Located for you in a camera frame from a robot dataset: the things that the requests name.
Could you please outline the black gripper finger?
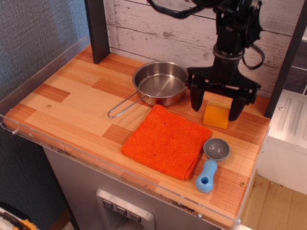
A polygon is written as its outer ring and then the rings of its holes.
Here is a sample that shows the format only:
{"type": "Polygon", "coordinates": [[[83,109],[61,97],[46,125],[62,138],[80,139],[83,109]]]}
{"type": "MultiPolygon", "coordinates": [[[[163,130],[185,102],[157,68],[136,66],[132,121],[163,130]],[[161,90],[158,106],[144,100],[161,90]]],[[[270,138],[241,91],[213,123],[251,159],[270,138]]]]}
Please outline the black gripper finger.
{"type": "Polygon", "coordinates": [[[191,107],[195,111],[199,111],[202,105],[203,96],[204,96],[204,89],[200,88],[199,86],[195,84],[191,84],[190,86],[190,102],[191,107]]]}
{"type": "Polygon", "coordinates": [[[235,121],[239,118],[247,101],[248,101],[247,93],[241,93],[239,96],[233,98],[228,118],[229,121],[235,121]]]}

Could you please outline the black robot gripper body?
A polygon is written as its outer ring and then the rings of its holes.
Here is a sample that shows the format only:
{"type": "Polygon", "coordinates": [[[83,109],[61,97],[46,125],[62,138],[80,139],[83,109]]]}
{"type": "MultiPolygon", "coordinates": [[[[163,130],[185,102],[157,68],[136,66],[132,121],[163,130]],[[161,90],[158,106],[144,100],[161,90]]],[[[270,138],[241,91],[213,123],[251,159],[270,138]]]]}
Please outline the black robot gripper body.
{"type": "Polygon", "coordinates": [[[244,51],[238,54],[227,54],[214,51],[214,62],[211,67],[189,67],[186,85],[190,89],[195,84],[204,91],[235,98],[241,93],[248,94],[246,104],[254,103],[260,85],[243,76],[238,70],[238,64],[244,58],[244,51]]]}

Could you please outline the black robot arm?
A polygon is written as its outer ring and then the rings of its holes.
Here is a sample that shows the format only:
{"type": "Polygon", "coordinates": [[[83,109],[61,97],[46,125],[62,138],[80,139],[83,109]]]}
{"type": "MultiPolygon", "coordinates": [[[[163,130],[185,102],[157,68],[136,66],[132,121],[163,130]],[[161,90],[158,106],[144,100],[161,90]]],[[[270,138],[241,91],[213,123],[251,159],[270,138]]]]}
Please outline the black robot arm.
{"type": "Polygon", "coordinates": [[[232,98],[229,117],[237,120],[245,105],[254,103],[261,86],[243,76],[238,69],[244,61],[246,48],[253,48],[262,59],[263,51],[254,45],[260,39],[260,0],[213,0],[197,5],[213,7],[216,13],[217,41],[213,46],[214,62],[211,67],[187,69],[186,85],[190,90],[191,106],[198,111],[206,91],[232,98]]]}

